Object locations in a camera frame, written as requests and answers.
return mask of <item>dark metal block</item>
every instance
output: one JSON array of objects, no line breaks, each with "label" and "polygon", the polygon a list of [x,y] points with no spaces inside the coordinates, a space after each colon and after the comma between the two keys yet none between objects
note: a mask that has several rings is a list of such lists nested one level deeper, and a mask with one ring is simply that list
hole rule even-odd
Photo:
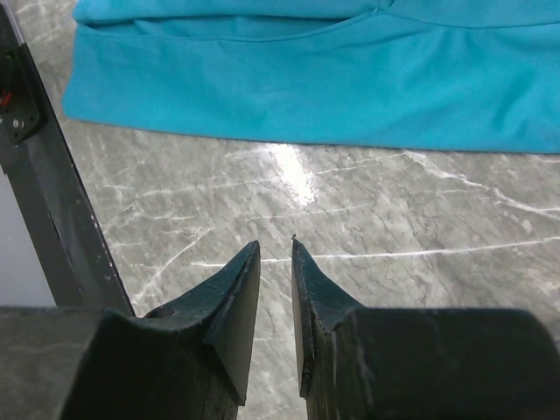
[{"label": "dark metal block", "polygon": [[366,308],[298,241],[292,294],[310,419],[560,418],[560,358],[526,311]]},{"label": "dark metal block", "polygon": [[111,310],[0,310],[0,418],[234,419],[245,403],[260,255],[146,318]]}]

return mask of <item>black metal frame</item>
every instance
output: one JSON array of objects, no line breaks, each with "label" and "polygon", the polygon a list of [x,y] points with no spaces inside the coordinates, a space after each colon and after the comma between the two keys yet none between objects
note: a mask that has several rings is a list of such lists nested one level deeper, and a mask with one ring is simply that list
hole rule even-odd
[{"label": "black metal frame", "polygon": [[145,318],[0,308],[0,418],[234,420],[245,404],[259,277],[251,242]]},{"label": "black metal frame", "polygon": [[0,165],[54,301],[133,315],[29,48],[13,25],[13,13],[0,4],[0,66],[16,72],[13,106],[0,114]]},{"label": "black metal frame", "polygon": [[560,418],[560,357],[526,311],[367,308],[295,240],[292,303],[310,419]]}]

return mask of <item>blue fabric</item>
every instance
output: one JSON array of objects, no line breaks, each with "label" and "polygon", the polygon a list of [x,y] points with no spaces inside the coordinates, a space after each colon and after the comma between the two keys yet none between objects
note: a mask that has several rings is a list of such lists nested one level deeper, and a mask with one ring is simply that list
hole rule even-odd
[{"label": "blue fabric", "polygon": [[558,0],[80,0],[73,118],[212,137],[560,152]]}]

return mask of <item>gray wall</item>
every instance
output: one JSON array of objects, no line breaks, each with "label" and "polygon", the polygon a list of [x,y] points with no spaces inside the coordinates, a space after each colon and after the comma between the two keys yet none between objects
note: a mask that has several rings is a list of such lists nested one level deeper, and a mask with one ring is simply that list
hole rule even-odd
[{"label": "gray wall", "polygon": [[55,306],[10,181],[0,171],[0,306]]}]

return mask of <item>marble surface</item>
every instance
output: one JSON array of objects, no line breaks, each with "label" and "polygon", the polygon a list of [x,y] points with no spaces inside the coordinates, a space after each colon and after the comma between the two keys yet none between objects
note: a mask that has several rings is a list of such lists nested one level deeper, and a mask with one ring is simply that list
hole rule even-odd
[{"label": "marble surface", "polygon": [[240,419],[305,418],[293,234],[367,305],[529,308],[560,333],[559,156],[250,143],[69,121],[60,98],[74,0],[14,6],[137,314],[261,242]]}]

